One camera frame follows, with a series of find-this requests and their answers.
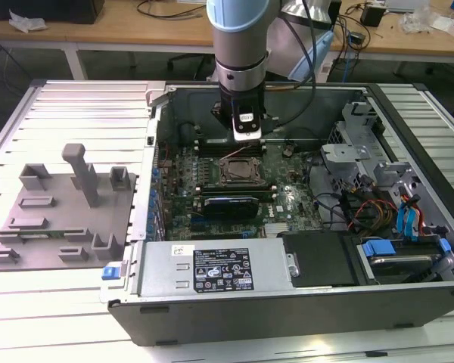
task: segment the table leg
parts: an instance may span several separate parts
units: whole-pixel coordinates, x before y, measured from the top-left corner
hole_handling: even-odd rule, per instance
[[[129,67],[136,68],[138,66],[138,59],[136,58],[136,53],[134,51],[128,52]]]
[[[76,49],[64,49],[64,53],[69,64],[70,72],[73,74],[73,78],[76,81],[83,81],[88,79],[86,68],[79,57],[78,50]]]
[[[330,75],[331,66],[337,58],[336,51],[329,51],[323,62],[319,65],[318,72],[316,73],[316,81],[319,83],[326,83]]]
[[[397,66],[395,67],[395,70],[393,70],[393,74],[395,76],[400,76],[400,74],[403,72],[403,68],[407,65],[407,62],[399,62]]]

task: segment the warning label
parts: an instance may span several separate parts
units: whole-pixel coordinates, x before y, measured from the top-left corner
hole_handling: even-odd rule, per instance
[[[249,249],[195,250],[194,289],[198,293],[254,290]]]

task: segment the blue latch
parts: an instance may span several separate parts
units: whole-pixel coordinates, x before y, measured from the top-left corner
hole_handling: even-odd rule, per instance
[[[448,253],[451,251],[451,245],[446,238],[441,238],[439,240],[439,244],[440,244],[440,248],[442,248],[442,251],[444,251],[444,253]]]
[[[112,266],[103,267],[103,275],[101,278],[103,280],[118,280],[120,278],[120,268]]]
[[[367,240],[362,248],[367,257],[396,254],[390,240]]]

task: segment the power cable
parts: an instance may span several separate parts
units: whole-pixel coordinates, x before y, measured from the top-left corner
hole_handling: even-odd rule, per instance
[[[308,65],[310,67],[310,72],[309,73],[310,73],[310,75],[312,77],[313,86],[312,86],[312,90],[311,90],[311,95],[308,98],[308,100],[306,101],[306,103],[293,116],[289,117],[284,122],[279,123],[277,125],[277,127],[285,126],[288,123],[291,123],[292,121],[297,119],[311,105],[311,103],[313,102],[313,100],[315,98],[315,95],[316,95],[316,70],[315,70],[315,68],[316,68],[317,51],[316,51],[315,30],[314,30],[314,27],[313,27],[313,19],[311,18],[311,14],[309,13],[309,8],[308,8],[308,5],[306,3],[306,0],[303,0],[303,6],[304,6],[304,9],[306,11],[306,15],[308,17],[309,29],[311,31],[311,41],[313,43],[313,45],[312,45],[312,47],[313,47],[313,62],[311,61],[311,58],[309,57],[308,51],[306,50],[306,47],[304,46],[303,41],[301,40],[299,35],[296,33],[296,30],[293,28],[291,23],[289,23],[289,21],[287,21],[284,18],[283,18],[283,21],[285,22],[285,24],[289,28],[289,30],[292,32],[294,38],[296,39],[298,45],[300,46],[301,50],[304,53],[304,57],[306,58],[306,60],[308,62]]]
[[[150,5],[148,7],[148,9],[146,11],[142,10],[141,9],[142,5],[147,4],[147,3]],[[187,11],[182,11],[182,12],[177,13],[177,14],[161,15],[161,14],[153,14],[153,13],[151,13],[151,5],[152,5],[151,0],[145,0],[145,1],[141,2],[141,3],[139,3],[138,6],[136,6],[136,10],[138,11],[138,13],[146,15],[147,17],[153,17],[155,19],[160,19],[160,20],[190,20],[190,19],[195,19],[195,18],[198,18],[198,17],[202,17],[201,14],[193,14],[193,13],[195,11],[198,11],[200,9],[205,8],[205,5],[201,5],[201,6],[197,7],[197,8],[193,8],[193,9],[190,9],[190,10],[187,10]]]

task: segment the wooden table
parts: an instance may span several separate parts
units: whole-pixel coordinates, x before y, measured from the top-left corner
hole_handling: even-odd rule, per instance
[[[79,50],[213,53],[212,30],[205,10],[193,20],[165,21],[140,14],[140,1],[105,0],[94,24],[46,22],[48,29],[29,34],[0,21],[0,43],[7,48],[48,48],[64,51],[73,78],[87,79]],[[173,0],[154,3],[154,14],[175,14],[198,5]]]
[[[342,13],[359,0],[344,0]],[[433,10],[453,16],[449,6],[452,0],[431,0]],[[211,25],[203,17],[185,21],[165,21],[146,17],[136,11],[139,1],[105,0],[104,8],[92,25],[47,22],[49,29],[30,34],[12,28],[0,21],[0,42],[10,48],[53,48],[64,51],[74,79],[87,75],[78,56],[79,50],[103,51],[158,51],[175,53],[213,53]],[[158,2],[152,7],[155,14],[174,14],[197,5],[178,4],[173,0]],[[361,11],[352,17],[359,19]],[[399,14],[388,14],[378,28],[370,28],[372,40],[359,57],[383,61],[422,61],[454,63],[454,38],[434,29],[430,34],[404,34],[399,27]],[[351,20],[351,30],[359,27]],[[341,49],[341,29],[336,26],[335,40],[323,66],[330,66]],[[319,80],[325,80],[321,73]]]

